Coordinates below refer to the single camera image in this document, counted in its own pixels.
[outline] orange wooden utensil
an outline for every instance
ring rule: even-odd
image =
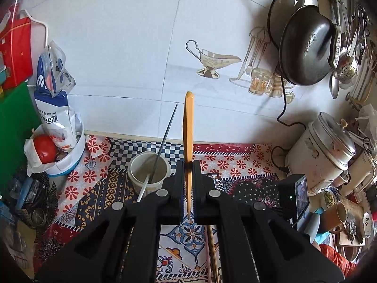
[[[192,189],[192,144],[194,128],[194,95],[186,93],[183,112],[183,148],[185,159],[186,202],[187,217],[191,218],[191,189]]]

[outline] metal straw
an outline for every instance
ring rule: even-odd
[[[152,182],[152,180],[153,180],[153,177],[154,177],[156,169],[157,169],[157,162],[158,162],[158,159],[160,158],[161,152],[163,150],[163,146],[165,144],[165,140],[166,140],[167,134],[169,133],[170,126],[172,125],[172,121],[173,121],[173,118],[174,118],[175,111],[177,110],[177,107],[178,107],[178,103],[175,105],[174,112],[173,112],[172,117],[170,118],[169,124],[168,124],[168,126],[166,128],[163,141],[161,142],[160,150],[158,151],[155,163],[153,165],[152,174],[150,175],[150,177],[149,177],[149,175],[146,177],[146,179],[144,181],[144,184],[143,184],[143,187],[140,190],[140,194],[139,194],[138,199],[137,199],[136,202],[140,202],[141,198],[143,197],[145,189],[147,188],[147,185],[148,185],[148,181],[150,180]]]

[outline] red sleeve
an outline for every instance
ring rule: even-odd
[[[342,257],[338,252],[335,251],[334,248],[325,244],[321,244],[319,246],[322,253],[341,269],[345,277],[349,276],[355,269],[356,264],[351,263],[346,258]]]

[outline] red box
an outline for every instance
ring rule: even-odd
[[[7,77],[3,89],[14,88],[33,75],[30,33],[29,18],[9,22],[0,33],[0,51],[3,53]]]

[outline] brown mug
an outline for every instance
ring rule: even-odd
[[[344,207],[344,204],[339,201],[320,215],[318,233],[340,233],[344,230],[343,223],[346,221],[346,218],[347,210]],[[341,226],[340,229],[338,231],[334,231],[334,228],[338,226]]]

